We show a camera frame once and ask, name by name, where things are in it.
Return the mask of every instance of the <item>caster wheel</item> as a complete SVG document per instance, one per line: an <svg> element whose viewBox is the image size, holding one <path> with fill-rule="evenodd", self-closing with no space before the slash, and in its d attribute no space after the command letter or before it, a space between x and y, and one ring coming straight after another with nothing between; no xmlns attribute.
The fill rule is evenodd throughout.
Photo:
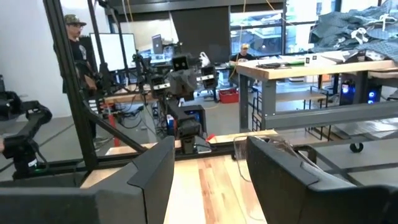
<svg viewBox="0 0 398 224"><path fill-rule="evenodd" d="M350 149L353 153L362 152L362 150L363 150L363 144L362 144L362 143L350 144L350 145L349 145L349 149Z"/></svg>

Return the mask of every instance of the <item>concrete floor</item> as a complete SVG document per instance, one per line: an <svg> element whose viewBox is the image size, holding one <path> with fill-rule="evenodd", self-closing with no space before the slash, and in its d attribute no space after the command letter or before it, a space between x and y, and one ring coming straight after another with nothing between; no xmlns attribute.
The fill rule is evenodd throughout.
<svg viewBox="0 0 398 224"><path fill-rule="evenodd" d="M282 91L301 91L306 89L307 85L294 85L290 89L286 88L286 84L280 84L277 87L278 92ZM213 101L203 100L203 98L197 98L195 101L186 102L185 105L201 104L206 110L207 118L207 130L208 134L234 134L239 132L239 110L238 104L221 104L214 103ZM278 103L277 111L282 110L296 110L296 108L302 108L302 101L293 101L289 103ZM144 110L141 114L142 120L145 121L147 126L154 129L154 124L147 110ZM127 121L126 126L134 126L136 121ZM0 132L2 134L12 134L18 132L24 122L17 123L4 123L0 125ZM118 129L124 134L128 135L131 139L144 144L148 142L156 142L156 137L142 124L136 129L126 129L118 126ZM98 128L99 135L110 136L109 133ZM292 144L308 144L313 142L320 142L316 137L305 132L304 129L297 130L286 130L277 131L283 137L288 139ZM35 140L40 145L40 151L48 161L58 161L64 159L78 159L82 158L81 149L76 135L75 125L73 124L72 118L57 118L51 120L49 124L42 126L39 133L36 135ZM360 154L353 154L347 146L331 146L320 149L320 153L329 158L332 162L338 164L340 168L370 165L373 163L383 162L398 162L398 152L394 147L395 140L386 140L378 142L366 143L371 147L367 147ZM113 141L105 144L98 155L104 155L106 151L113 147ZM8 165L11 160L6 160L0 157L0 169ZM319 166L323 169L329 169L322 161L319 162ZM394 177L395 172L398 168L388 170L378 170L371 172L357 172L353 174L363 184L375 184L377 182L382 183L398 183L398 180ZM14 167L6 169L0 173L0 181L10 180L11 175L14 172Z"/></svg>

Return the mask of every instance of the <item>whiteboard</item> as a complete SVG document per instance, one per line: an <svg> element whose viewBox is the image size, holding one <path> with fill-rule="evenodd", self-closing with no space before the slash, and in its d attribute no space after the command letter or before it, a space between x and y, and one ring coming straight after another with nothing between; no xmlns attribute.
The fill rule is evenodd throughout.
<svg viewBox="0 0 398 224"><path fill-rule="evenodd" d="M97 41L94 34L90 34L93 43L95 62L98 70L100 69L100 54L98 53ZM99 34L105 62L108 64L109 71L124 69L122 48L120 45L119 34ZM129 68L135 66L132 63L132 56L136 54L136 44L134 34L123 34L124 50L126 51L127 65Z"/></svg>

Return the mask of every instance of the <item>gray table frame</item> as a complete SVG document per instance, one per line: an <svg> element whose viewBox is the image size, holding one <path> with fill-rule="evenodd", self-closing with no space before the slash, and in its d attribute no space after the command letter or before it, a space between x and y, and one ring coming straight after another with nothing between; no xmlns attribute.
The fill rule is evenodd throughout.
<svg viewBox="0 0 398 224"><path fill-rule="evenodd" d="M239 74L239 131L249 132L249 74ZM368 84L368 71L357 72L354 76L356 91L354 105L336 106L315 110L300 110L276 113L276 82L277 80L262 79L261 86L261 130L294 129L318 127L331 124L369 121L398 117L398 101L381 102L368 105L364 102Z"/></svg>

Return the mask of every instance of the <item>wooden tabletop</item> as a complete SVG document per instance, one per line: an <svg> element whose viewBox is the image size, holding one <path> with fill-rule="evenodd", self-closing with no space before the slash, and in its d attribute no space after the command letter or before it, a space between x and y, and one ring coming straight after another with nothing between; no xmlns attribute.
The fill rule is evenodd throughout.
<svg viewBox="0 0 398 224"><path fill-rule="evenodd" d="M233 141L248 135L275 135L275 131L217 136L213 142ZM129 153L128 147L112 148L108 154ZM231 156L177 161L164 223L265 223L252 183L239 175L238 163L245 179L249 179L244 161ZM95 170L81 186L90 187L119 169Z"/></svg>
<svg viewBox="0 0 398 224"><path fill-rule="evenodd" d="M130 91L137 90L136 84L132 84L126 87ZM156 99L152 97L150 93L150 86L144 85L144 91L147 92L145 100L147 102L154 102ZM115 94L125 94L127 91L125 89L121 89L117 91ZM114 104L114 103L142 103L144 101L144 97L139 93L131 93L126 95L119 96L109 96L105 98L106 104Z"/></svg>
<svg viewBox="0 0 398 224"><path fill-rule="evenodd" d="M383 60L375 62L356 62L346 63L340 65L322 65L306 67L294 66L291 68L283 69L263 69L257 68L258 64L276 63L276 60L254 60L249 62L239 63L236 66L236 71L240 74L255 78L257 80L275 80L280 78L293 78L303 77L309 75L322 75L330 73L343 73L343 72L358 72L367 70L380 70L388 68L396 68L392 60Z"/></svg>

